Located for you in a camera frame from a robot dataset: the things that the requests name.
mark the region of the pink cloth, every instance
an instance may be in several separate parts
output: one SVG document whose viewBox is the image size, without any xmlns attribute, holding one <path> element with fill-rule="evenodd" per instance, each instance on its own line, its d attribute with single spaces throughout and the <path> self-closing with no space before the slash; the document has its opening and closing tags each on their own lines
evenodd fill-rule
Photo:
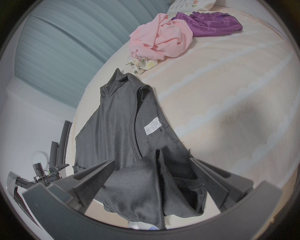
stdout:
<svg viewBox="0 0 300 240">
<path fill-rule="evenodd" d="M 192 40 L 193 33 L 185 20 L 169 20 L 167 14 L 159 13 L 153 21 L 139 26 L 130 34 L 129 51 L 134 58 L 176 58 Z"/>
</svg>

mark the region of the shiny purple fabric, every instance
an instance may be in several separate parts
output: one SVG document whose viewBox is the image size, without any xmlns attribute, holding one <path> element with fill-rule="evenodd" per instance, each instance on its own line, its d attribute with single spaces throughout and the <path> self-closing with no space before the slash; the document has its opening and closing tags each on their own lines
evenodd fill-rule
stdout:
<svg viewBox="0 0 300 240">
<path fill-rule="evenodd" d="M 174 19 L 183 19 L 193 32 L 194 37 L 219 36 L 232 34 L 234 31 L 243 30 L 239 21 L 228 13 L 199 13 L 193 12 L 190 16 L 178 12 Z"/>
</svg>

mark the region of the curtain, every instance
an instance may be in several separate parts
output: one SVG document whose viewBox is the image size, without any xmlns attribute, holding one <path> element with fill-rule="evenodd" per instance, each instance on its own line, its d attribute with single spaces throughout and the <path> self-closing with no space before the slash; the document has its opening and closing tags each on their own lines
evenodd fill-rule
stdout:
<svg viewBox="0 0 300 240">
<path fill-rule="evenodd" d="M 169 0 L 44 0 L 28 17 L 16 77 L 74 108 L 102 65 Z"/>
</svg>

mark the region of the black garment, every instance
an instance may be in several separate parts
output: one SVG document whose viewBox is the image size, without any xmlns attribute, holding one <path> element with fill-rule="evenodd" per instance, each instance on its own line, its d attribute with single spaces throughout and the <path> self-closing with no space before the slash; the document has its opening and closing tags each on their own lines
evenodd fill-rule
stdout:
<svg viewBox="0 0 300 240">
<path fill-rule="evenodd" d="M 76 136 L 74 172 L 114 159 L 116 170 L 96 196 L 129 221 L 165 227 L 164 216 L 203 213 L 206 191 L 191 157 L 164 117 L 153 89 L 117 68 L 100 89 L 100 106 Z M 161 127 L 144 129 L 158 117 Z"/>
</svg>

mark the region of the teal curtain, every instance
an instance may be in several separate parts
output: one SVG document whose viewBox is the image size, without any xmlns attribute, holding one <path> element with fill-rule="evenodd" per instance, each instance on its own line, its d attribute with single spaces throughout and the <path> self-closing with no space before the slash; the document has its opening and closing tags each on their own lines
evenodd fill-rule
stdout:
<svg viewBox="0 0 300 240">
<path fill-rule="evenodd" d="M 44 0 L 24 25 L 14 74 L 76 108 L 87 84 L 129 35 L 169 6 L 169 0 Z"/>
</svg>

